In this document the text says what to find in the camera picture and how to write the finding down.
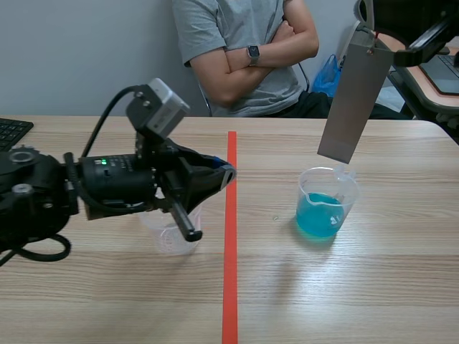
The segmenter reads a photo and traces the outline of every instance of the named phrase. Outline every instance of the red tape line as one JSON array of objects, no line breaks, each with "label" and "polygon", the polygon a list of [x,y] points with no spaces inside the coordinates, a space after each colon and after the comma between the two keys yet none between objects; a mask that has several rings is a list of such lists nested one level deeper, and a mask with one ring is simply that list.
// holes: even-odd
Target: red tape line
[{"label": "red tape line", "polygon": [[[237,168],[237,133],[228,132],[228,159]],[[237,181],[227,186],[224,220],[222,344],[237,344]]]}]

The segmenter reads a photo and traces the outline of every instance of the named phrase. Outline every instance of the white wall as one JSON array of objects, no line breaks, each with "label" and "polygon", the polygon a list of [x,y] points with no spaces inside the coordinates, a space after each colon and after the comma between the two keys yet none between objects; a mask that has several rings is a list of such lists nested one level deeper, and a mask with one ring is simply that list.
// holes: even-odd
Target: white wall
[{"label": "white wall", "polygon": [[[313,81],[355,22],[355,0],[306,2],[321,37],[303,63]],[[99,115],[119,90],[154,77],[206,114],[176,41],[169,0],[0,0],[0,114]]]}]

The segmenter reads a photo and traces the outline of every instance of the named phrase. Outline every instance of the black keyboard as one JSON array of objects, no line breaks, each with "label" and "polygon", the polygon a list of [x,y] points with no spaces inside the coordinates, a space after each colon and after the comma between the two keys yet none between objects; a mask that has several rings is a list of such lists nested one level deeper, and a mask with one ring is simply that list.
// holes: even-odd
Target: black keyboard
[{"label": "black keyboard", "polygon": [[34,123],[0,118],[0,152],[7,152],[21,140]]},{"label": "black keyboard", "polygon": [[452,55],[438,55],[438,58],[443,61],[445,65],[455,74],[456,77],[459,77],[459,67],[454,67],[454,56]]}]

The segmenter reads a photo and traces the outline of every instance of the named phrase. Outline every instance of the plastic measuring cup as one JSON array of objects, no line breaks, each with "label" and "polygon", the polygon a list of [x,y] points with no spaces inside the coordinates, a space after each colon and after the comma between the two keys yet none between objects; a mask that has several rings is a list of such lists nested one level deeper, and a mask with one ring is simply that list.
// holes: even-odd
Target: plastic measuring cup
[{"label": "plastic measuring cup", "polygon": [[317,237],[332,237],[344,223],[360,196],[355,172],[317,167],[299,179],[296,221],[302,231]]},{"label": "plastic measuring cup", "polygon": [[[198,206],[189,215],[189,219],[196,230],[201,230],[201,212],[202,206]],[[186,241],[170,214],[152,211],[140,213],[138,217],[153,234],[156,249],[160,253],[171,256],[190,254],[199,243]]]}]

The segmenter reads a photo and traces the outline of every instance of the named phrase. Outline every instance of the black pants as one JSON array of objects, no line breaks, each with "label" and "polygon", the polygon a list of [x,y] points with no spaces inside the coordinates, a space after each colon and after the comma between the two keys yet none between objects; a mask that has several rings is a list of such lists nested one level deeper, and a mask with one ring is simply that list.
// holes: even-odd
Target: black pants
[{"label": "black pants", "polygon": [[[333,98],[325,93],[303,92],[298,102],[289,108],[263,117],[268,118],[327,118]],[[370,115],[371,120],[411,120],[409,116],[396,113],[389,108],[376,104]]]}]

